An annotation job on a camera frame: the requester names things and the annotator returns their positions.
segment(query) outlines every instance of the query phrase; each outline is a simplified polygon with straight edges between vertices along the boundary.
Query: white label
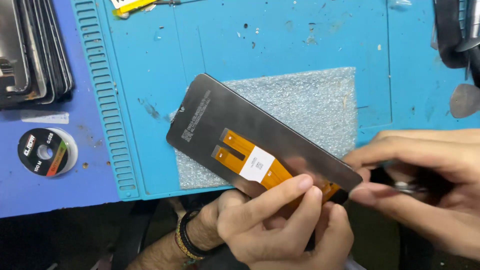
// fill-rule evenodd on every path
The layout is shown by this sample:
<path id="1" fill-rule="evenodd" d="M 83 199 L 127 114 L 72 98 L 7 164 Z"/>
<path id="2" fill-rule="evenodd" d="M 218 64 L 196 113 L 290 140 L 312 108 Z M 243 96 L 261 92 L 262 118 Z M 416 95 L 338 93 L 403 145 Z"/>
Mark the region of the white label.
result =
<path id="1" fill-rule="evenodd" d="M 22 122 L 68 124 L 69 113 L 49 110 L 20 110 Z"/>
<path id="2" fill-rule="evenodd" d="M 239 174 L 247 180 L 260 183 L 274 160 L 274 156 L 258 147 L 254 147 Z"/>
<path id="3" fill-rule="evenodd" d="M 137 0 L 112 0 L 113 6 L 116 9 L 119 9 L 120 7 L 123 7 L 124 5 L 128 5 L 130 3 L 133 3 Z"/>

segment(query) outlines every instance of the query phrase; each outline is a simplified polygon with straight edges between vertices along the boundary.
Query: wrist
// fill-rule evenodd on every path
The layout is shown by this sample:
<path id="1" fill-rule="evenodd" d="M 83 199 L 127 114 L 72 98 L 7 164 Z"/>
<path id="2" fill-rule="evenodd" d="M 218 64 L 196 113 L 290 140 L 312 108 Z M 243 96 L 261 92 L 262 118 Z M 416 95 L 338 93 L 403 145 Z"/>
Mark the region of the wrist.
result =
<path id="1" fill-rule="evenodd" d="M 216 215 L 205 208 L 187 223 L 187 235 L 191 243 L 203 251 L 223 244 L 216 230 Z"/>

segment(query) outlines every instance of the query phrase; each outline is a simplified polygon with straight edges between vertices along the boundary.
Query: hand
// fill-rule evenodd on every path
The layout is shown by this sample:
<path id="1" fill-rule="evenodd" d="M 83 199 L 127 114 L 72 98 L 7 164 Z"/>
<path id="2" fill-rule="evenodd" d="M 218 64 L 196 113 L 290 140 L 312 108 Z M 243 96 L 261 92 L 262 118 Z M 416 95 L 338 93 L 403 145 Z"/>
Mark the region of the hand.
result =
<path id="1" fill-rule="evenodd" d="M 290 218 L 276 213 L 304 195 Z M 302 174 L 249 200 L 236 190 L 218 202 L 218 234 L 250 269 L 343 269 L 353 244 L 347 213 L 326 203 L 310 176 Z M 316 247 L 304 252 L 315 230 Z"/>
<path id="2" fill-rule="evenodd" d="M 187 223 L 187 235 L 197 248 L 208 251 L 223 244 L 218 236 L 218 199 L 204 206 L 198 215 Z"/>
<path id="3" fill-rule="evenodd" d="M 369 170 L 386 160 L 433 169 L 455 187 L 432 206 L 369 183 Z M 344 161 L 364 180 L 350 192 L 352 200 L 381 211 L 448 252 L 480 260 L 480 129 L 384 131 Z"/>

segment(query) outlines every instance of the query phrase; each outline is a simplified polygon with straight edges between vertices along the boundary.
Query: blue silicone repair mat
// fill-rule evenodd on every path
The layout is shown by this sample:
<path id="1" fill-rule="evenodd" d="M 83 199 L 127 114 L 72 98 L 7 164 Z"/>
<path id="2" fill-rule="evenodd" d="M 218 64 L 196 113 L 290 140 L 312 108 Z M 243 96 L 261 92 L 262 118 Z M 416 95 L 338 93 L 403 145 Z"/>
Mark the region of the blue silicone repair mat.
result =
<path id="1" fill-rule="evenodd" d="M 361 125 L 392 121 L 385 1 L 197 0 L 126 20 L 109 0 L 72 7 L 122 200 L 215 190 L 180 190 L 165 141 L 199 73 L 227 81 L 354 66 Z"/>

